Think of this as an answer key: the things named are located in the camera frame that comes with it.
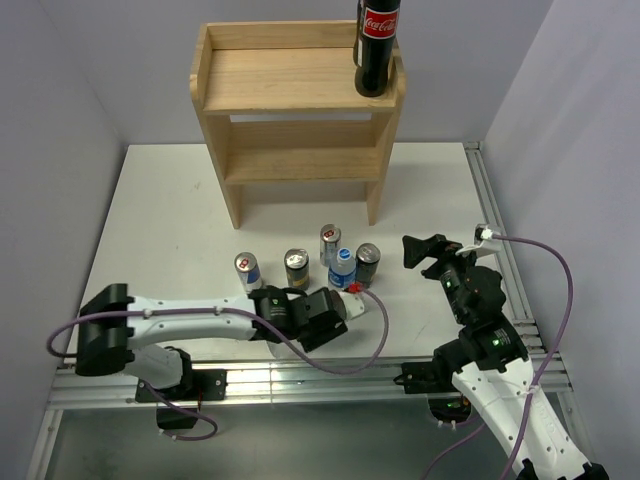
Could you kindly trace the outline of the small water bottle blue cap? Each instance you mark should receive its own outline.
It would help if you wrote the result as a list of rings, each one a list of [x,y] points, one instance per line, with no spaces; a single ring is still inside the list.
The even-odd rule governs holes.
[[[355,282],[356,259],[348,248],[340,248],[329,262],[328,282],[331,287],[345,289]]]

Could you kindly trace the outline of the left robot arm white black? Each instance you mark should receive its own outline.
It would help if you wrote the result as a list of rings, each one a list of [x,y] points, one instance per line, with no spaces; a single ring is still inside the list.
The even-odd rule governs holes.
[[[84,377],[125,372],[148,381],[172,399],[195,386],[190,356],[178,341],[219,338],[297,342],[309,353],[346,333],[364,312],[362,299],[323,287],[306,293],[266,286],[238,297],[161,301],[111,284],[80,310],[76,372]]]

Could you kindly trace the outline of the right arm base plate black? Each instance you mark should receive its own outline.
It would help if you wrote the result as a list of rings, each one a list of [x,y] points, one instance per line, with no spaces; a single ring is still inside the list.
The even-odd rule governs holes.
[[[453,392],[451,370],[438,360],[428,362],[405,362],[401,364],[401,373],[393,382],[404,389],[404,393],[436,394]]]

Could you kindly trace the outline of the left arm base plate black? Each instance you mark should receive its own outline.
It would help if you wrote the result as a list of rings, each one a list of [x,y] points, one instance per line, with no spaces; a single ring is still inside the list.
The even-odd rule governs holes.
[[[192,370],[184,379],[174,382],[167,375],[153,374],[151,386],[171,401],[221,401],[225,397],[227,371],[224,369]]]

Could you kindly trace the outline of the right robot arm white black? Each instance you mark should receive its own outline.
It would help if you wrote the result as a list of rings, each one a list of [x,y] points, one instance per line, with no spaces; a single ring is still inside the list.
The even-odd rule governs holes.
[[[605,479],[604,467],[575,445],[542,391],[541,371],[503,313],[501,274],[477,262],[496,253],[502,238],[489,227],[477,227],[470,246],[441,234],[403,237],[405,268],[433,259],[421,274],[441,284],[461,329],[430,361],[403,363],[394,382],[407,394],[460,392],[507,454],[507,472],[519,479]]]

